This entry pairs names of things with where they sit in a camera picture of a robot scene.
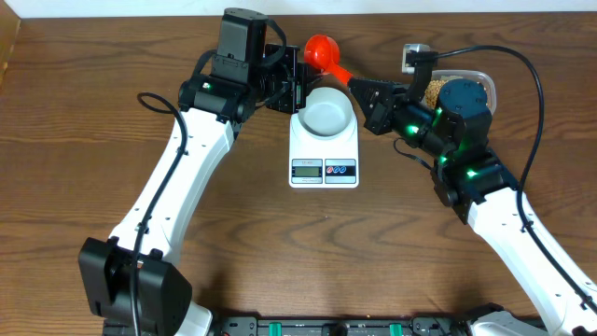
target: cardboard box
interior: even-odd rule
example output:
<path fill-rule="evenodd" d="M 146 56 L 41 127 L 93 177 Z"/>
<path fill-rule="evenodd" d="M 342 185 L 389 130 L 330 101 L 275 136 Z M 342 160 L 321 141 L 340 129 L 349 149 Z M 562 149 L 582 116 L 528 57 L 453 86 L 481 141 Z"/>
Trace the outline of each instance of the cardboard box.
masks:
<path fill-rule="evenodd" d="M 20 26 L 21 18 L 10 9 L 4 0 L 0 0 L 0 86 L 8 68 L 8 58 L 15 47 Z"/>

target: scale control panel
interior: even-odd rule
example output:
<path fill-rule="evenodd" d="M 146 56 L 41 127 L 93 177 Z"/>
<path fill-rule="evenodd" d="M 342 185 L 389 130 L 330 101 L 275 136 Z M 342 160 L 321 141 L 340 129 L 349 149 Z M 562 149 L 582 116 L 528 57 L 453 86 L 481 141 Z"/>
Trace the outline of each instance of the scale control panel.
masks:
<path fill-rule="evenodd" d="M 355 159 L 294 159 L 293 184 L 355 184 Z"/>

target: kitchen scale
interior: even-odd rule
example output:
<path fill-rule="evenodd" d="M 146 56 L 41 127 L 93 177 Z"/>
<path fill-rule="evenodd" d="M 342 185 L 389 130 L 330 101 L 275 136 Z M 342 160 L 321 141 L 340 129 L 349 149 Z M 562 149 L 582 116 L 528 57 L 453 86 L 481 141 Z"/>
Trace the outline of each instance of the kitchen scale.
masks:
<path fill-rule="evenodd" d="M 350 99 L 332 88 L 311 92 L 290 119 L 288 183 L 292 188 L 358 186 L 358 131 Z"/>

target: green light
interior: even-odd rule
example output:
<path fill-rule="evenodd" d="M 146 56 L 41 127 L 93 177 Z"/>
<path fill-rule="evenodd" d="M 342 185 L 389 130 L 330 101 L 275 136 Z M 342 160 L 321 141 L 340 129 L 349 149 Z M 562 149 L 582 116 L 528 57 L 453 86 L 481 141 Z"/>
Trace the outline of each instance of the green light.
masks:
<path fill-rule="evenodd" d="M 407 132 L 409 132 L 410 134 L 416 134 L 419 132 L 419 128 L 417 126 L 410 125 L 409 127 L 407 127 Z"/>

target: green clip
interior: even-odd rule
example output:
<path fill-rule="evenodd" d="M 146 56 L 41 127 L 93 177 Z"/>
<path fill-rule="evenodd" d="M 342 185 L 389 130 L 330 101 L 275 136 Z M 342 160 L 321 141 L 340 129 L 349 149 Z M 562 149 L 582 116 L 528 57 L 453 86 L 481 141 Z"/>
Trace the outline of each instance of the green clip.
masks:
<path fill-rule="evenodd" d="M 401 324 L 391 324 L 390 325 L 390 336 L 402 336 L 402 325 Z"/>
<path fill-rule="evenodd" d="M 270 323 L 270 336 L 282 336 L 282 324 L 281 323 L 278 323 L 278 322 Z"/>

